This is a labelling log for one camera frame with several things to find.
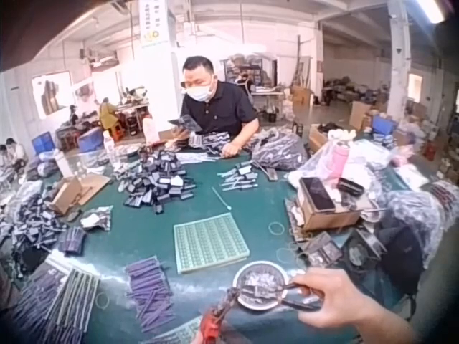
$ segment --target person in white shirt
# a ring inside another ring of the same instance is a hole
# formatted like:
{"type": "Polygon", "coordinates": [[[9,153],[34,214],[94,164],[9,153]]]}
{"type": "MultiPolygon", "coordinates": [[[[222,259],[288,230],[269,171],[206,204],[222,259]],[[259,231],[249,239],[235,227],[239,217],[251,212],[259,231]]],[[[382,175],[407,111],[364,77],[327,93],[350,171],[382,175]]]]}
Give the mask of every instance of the person in white shirt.
{"type": "Polygon", "coordinates": [[[8,150],[11,163],[15,166],[15,169],[19,170],[27,164],[29,158],[27,157],[24,146],[16,143],[13,138],[6,139],[6,149],[8,150]]]}
{"type": "Polygon", "coordinates": [[[8,150],[5,145],[0,145],[0,168],[11,165],[11,159],[8,156],[8,150]]]}

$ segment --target worker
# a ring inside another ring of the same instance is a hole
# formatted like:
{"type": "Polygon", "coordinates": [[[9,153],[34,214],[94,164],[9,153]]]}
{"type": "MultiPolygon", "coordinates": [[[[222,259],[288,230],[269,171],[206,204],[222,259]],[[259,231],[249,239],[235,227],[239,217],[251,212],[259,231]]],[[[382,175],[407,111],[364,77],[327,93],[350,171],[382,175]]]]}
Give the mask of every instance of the worker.
{"type": "Polygon", "coordinates": [[[117,107],[110,104],[108,98],[103,98],[99,107],[99,116],[104,130],[110,130],[118,123],[118,117],[115,116],[116,110],[117,107]]]}
{"type": "Polygon", "coordinates": [[[0,168],[11,165],[11,159],[5,145],[0,145],[0,168]]]}
{"type": "Polygon", "coordinates": [[[77,107],[76,105],[70,106],[70,124],[75,125],[78,121],[77,107]]]}
{"type": "MultiPolygon", "coordinates": [[[[363,343],[416,343],[410,324],[362,294],[345,271],[311,267],[293,278],[294,283],[323,293],[323,305],[316,312],[299,312],[298,319],[316,328],[340,328],[352,325],[363,343]]],[[[203,343],[198,331],[191,344],[203,343]]]]}
{"type": "Polygon", "coordinates": [[[246,96],[249,98],[250,104],[253,105],[253,81],[249,79],[249,75],[247,73],[239,74],[239,76],[236,79],[236,85],[246,94],[246,96]]]}
{"type": "MultiPolygon", "coordinates": [[[[188,57],[183,72],[186,94],[181,115],[192,116],[203,134],[228,132],[232,141],[223,147],[222,156],[237,155],[260,126],[246,94],[235,84],[219,81],[206,57],[188,57]]],[[[174,136],[183,140],[189,132],[175,128],[174,136]]]]}
{"type": "Polygon", "coordinates": [[[23,145],[16,143],[13,138],[7,138],[6,149],[8,150],[8,155],[13,165],[24,167],[27,164],[29,158],[27,157],[23,145]]]}

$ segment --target black polo shirt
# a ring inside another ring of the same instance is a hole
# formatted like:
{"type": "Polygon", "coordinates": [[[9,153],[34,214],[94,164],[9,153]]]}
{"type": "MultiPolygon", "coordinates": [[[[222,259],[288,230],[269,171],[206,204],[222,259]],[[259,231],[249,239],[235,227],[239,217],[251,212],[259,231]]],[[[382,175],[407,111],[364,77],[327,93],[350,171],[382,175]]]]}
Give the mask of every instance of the black polo shirt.
{"type": "Polygon", "coordinates": [[[185,95],[181,115],[189,114],[205,133],[240,133],[243,123],[257,118],[246,94],[236,85],[219,81],[217,91],[209,102],[197,102],[185,95]]]}

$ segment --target person in yellow shirt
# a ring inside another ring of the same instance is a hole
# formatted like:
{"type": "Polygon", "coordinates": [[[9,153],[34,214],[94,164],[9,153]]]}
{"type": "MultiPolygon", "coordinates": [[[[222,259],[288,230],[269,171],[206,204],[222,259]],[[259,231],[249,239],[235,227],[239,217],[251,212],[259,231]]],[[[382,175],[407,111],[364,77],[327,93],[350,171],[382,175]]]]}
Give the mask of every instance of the person in yellow shirt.
{"type": "Polygon", "coordinates": [[[116,106],[108,102],[108,98],[104,98],[99,107],[100,122],[104,130],[110,130],[118,123],[118,117],[115,116],[116,106]]]}

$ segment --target water bottle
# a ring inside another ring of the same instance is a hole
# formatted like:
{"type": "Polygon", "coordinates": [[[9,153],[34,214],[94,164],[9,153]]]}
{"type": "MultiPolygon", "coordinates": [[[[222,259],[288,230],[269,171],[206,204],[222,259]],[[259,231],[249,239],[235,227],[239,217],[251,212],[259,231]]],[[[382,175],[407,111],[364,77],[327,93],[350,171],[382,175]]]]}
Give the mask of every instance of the water bottle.
{"type": "Polygon", "coordinates": [[[103,146],[105,147],[105,152],[107,153],[108,160],[110,160],[113,169],[116,171],[121,166],[121,160],[116,153],[115,141],[113,141],[110,133],[107,130],[103,132],[103,146]]]}

